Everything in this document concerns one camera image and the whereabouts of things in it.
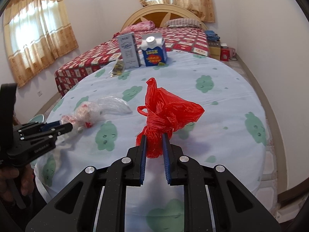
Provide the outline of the person's left hand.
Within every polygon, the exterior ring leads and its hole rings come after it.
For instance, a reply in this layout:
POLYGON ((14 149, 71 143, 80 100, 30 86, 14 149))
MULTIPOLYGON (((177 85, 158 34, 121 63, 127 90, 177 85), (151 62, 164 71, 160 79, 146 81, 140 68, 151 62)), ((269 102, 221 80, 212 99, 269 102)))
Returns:
MULTIPOLYGON (((30 195, 35 187, 34 170, 30 164, 26 165, 22 173, 21 180, 19 180, 20 191, 23 196, 30 195)), ((16 168, 3 168, 1 169, 1 198, 7 202, 12 202, 13 197, 13 183, 14 179, 18 179, 19 170, 16 168)))

